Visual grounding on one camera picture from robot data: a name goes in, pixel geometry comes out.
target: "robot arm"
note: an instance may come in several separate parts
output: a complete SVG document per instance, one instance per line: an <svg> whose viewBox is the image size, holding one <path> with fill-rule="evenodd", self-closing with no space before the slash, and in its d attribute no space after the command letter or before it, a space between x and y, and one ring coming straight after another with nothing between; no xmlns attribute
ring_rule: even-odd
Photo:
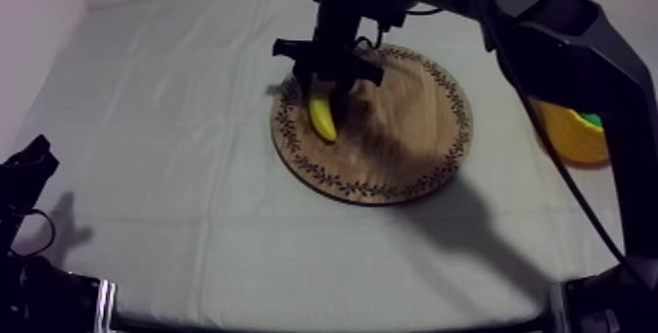
<svg viewBox="0 0 658 333"><path fill-rule="evenodd" d="M416 1L482 21L472 0ZM658 114L650 73L589 0L485 0L504 49L507 79L525 92L601 116L614 171L627 256L658 258ZM485 43L493 49L485 29Z"/></svg>
<svg viewBox="0 0 658 333"><path fill-rule="evenodd" d="M315 73L349 92L358 78L379 84L382 71L352 53L361 17L380 29L402 26L419 2L482 23L493 22L500 68L518 90L601 116L614 170L627 256L658 259L658 113L650 73L639 56L589 0L315 0L311 41L277 40L274 54L296 60L304 93ZM495 49L483 27L485 47ZM521 86L516 86L512 75ZM655 274L658 280L658 269Z"/></svg>

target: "white tablecloth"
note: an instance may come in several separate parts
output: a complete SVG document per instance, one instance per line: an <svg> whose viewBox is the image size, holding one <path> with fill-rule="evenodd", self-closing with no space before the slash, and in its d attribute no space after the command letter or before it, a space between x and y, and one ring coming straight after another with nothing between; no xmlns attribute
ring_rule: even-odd
<svg viewBox="0 0 658 333"><path fill-rule="evenodd" d="M614 264L479 27L457 16L409 18L385 37L466 92L474 138L457 178L383 209L302 185L270 141L272 86L292 67L271 47L310 38L315 12L308 0L153 0L91 13L16 143L45 133L62 162L39 201L60 226L48 256L115 281L130 316L367 331L530 317L550 283ZM611 19L655 74L650 28ZM375 37L374 23L361 29ZM621 245L610 170L573 173ZM40 230L28 221L17 248Z"/></svg>

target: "round wooden board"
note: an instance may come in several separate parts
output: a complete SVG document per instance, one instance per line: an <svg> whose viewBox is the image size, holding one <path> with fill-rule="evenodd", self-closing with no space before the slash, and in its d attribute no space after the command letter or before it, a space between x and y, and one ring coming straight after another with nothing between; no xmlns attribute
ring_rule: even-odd
<svg viewBox="0 0 658 333"><path fill-rule="evenodd" d="M408 49L359 54L384 68L384 80L380 87L359 80L341 107L332 105L334 143L312 127L297 81L283 82L270 118L279 156L306 185L352 204L397 204L437 190L470 148L466 96L443 68ZM316 88L327 86L314 81Z"/></svg>

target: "green object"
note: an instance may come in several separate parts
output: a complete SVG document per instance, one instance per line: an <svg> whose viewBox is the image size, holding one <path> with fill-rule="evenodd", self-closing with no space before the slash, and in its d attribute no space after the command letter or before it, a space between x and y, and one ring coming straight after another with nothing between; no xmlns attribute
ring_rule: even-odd
<svg viewBox="0 0 658 333"><path fill-rule="evenodd" d="M603 123L601 122L601 117L595 115L594 113L581 113L581 117L597 127L603 126Z"/></svg>

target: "yellow banana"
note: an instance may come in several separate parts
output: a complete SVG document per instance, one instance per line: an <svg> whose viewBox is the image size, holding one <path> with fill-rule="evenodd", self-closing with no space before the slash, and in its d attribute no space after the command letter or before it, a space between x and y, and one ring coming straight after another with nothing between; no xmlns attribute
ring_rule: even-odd
<svg viewBox="0 0 658 333"><path fill-rule="evenodd" d="M313 123L315 131L327 141L336 141L336 126L334 125L334 119L331 117L329 92L311 92L308 98L308 111L310 112L310 122Z"/></svg>

